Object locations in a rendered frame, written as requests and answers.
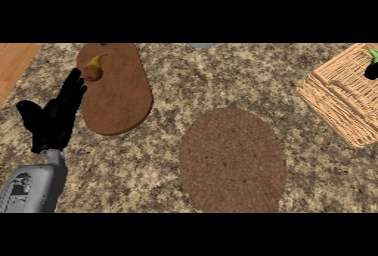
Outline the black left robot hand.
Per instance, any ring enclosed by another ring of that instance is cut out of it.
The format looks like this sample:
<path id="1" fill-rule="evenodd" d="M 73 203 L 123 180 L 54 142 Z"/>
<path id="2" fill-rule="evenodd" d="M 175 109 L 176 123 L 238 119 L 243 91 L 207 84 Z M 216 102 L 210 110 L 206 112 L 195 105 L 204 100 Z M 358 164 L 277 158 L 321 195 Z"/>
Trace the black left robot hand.
<path id="1" fill-rule="evenodd" d="M 30 100 L 17 103 L 24 127 L 33 133 L 31 152 L 64 150 L 70 143 L 76 114 L 88 91 L 82 71 L 74 68 L 61 87 L 59 94 L 45 107 Z"/>

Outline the brown oval placemat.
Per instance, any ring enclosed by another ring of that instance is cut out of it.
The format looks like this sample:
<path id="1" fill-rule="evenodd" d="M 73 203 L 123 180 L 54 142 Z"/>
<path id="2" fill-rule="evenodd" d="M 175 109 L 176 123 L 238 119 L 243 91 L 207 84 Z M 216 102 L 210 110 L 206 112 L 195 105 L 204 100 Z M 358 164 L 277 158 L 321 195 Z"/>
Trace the brown oval placemat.
<path id="1" fill-rule="evenodd" d="M 204 212 L 272 212 L 287 180 L 284 147 L 268 123 L 248 111 L 209 111 L 181 145 L 183 189 Z"/>

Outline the tan wicker basket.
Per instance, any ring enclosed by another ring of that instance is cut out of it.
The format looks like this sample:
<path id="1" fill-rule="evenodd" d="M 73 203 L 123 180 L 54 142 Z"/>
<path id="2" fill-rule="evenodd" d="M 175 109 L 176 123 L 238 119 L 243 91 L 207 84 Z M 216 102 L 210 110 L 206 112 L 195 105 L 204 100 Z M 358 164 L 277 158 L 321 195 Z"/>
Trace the tan wicker basket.
<path id="1" fill-rule="evenodd" d="M 346 143 L 378 142 L 378 79 L 364 74 L 378 43 L 353 44 L 299 83 L 296 91 Z"/>

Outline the dark purple eggplant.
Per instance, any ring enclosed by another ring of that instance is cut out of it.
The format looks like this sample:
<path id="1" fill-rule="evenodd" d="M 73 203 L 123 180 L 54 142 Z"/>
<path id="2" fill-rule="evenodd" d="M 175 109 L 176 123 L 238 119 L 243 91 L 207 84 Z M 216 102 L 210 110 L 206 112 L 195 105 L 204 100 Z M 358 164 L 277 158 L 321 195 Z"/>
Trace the dark purple eggplant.
<path id="1" fill-rule="evenodd" d="M 375 80 L 378 78 L 378 51 L 370 48 L 370 53 L 372 55 L 372 60 L 365 70 L 365 77 L 370 80 Z"/>

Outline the brown wooden cutting board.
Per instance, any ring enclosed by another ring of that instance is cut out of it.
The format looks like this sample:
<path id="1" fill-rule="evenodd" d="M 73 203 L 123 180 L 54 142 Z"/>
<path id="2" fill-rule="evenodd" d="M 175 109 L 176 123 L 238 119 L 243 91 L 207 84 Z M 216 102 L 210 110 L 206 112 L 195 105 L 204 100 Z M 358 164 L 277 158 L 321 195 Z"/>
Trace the brown wooden cutting board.
<path id="1" fill-rule="evenodd" d="M 152 90 L 133 43 L 88 43 L 79 52 L 82 71 L 92 58 L 102 55 L 102 78 L 89 82 L 82 101 L 88 127 L 101 135 L 119 135 L 145 120 L 152 108 Z"/>

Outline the yellow brown pear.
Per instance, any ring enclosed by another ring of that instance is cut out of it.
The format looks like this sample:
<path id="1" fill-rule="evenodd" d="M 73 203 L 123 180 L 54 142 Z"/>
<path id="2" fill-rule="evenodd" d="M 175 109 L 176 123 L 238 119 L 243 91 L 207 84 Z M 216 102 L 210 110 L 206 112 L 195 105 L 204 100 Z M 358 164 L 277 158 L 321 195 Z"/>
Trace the yellow brown pear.
<path id="1" fill-rule="evenodd" d="M 83 68 L 83 78 L 86 81 L 95 82 L 102 78 L 102 75 L 102 55 L 98 55 L 92 58 L 90 62 Z"/>

